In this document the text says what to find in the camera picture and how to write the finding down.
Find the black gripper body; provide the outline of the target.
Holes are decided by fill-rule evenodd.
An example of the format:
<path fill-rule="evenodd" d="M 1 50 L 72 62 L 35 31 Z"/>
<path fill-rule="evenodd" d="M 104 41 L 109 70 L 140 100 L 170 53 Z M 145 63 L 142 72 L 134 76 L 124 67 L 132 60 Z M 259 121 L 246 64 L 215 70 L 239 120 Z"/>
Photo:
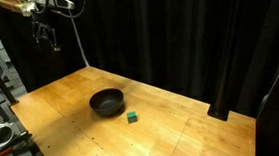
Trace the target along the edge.
<path fill-rule="evenodd" d="M 32 31 L 37 32 L 39 29 L 46 28 L 47 30 L 51 29 L 50 18 L 47 12 L 37 14 L 36 12 L 32 13 Z"/>

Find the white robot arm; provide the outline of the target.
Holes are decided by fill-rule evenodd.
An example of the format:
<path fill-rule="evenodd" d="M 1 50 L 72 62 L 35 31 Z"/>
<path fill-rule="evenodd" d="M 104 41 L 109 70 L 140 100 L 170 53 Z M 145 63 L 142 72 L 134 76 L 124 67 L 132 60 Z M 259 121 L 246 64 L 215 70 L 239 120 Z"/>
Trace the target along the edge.
<path fill-rule="evenodd" d="M 46 18 L 50 10 L 74 9 L 75 4 L 70 0 L 0 0 L 0 6 L 23 17 L 32 19 L 33 37 L 36 43 L 47 40 L 54 52 L 60 51 L 57 43 L 56 30 L 51 27 Z"/>

